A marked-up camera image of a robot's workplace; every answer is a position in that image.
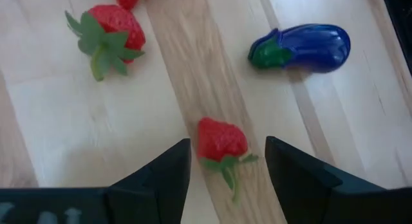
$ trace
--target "green strawberry calyx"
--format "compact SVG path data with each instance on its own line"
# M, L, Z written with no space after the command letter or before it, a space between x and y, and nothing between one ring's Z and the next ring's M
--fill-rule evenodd
M91 57L91 72L96 81L102 81L110 68L115 68L121 75L127 75L124 61L131 61L144 54L143 51L124 47L129 37L128 32L106 33L88 12L82 14L80 22L67 11L65 14L68 27L79 37L77 45L80 51Z
M237 203L239 200L239 181L236 176L235 166L242 163L252 163L258 160L259 157L254 154L248 154L244 157L227 155L221 159L221 162L201 157L200 164L206 169L222 174L223 179L225 179L225 182L233 192L232 201Z

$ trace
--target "wooden table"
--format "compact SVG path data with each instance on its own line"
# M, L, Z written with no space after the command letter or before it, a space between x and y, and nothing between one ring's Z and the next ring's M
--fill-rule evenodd
M115 0L0 0L0 186L110 185L210 116L263 154L274 135L386 188L412 184L412 78L383 0L143 0L130 76L96 83L64 18ZM352 41L326 75L256 73L271 28L332 23ZM285 223L264 160L239 169L241 204L193 160L182 223Z

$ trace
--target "light wood board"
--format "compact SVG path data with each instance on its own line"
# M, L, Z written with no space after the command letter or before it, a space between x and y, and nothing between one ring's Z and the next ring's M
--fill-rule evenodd
M412 78L383 0L141 0L146 54L96 83L64 11L114 2L0 0L0 186L110 185L182 138L195 150L206 115L260 156L274 135L380 186L412 184ZM341 69L253 70L254 40L303 23L348 31ZM193 155L182 223L286 223L264 159L239 175L236 206Z

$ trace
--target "plastic eggplant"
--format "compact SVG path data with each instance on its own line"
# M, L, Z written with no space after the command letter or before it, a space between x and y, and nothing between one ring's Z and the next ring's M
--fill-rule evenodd
M304 24L272 30L250 47L248 59L259 69L303 66L328 73L341 67L350 52L350 38L331 24Z

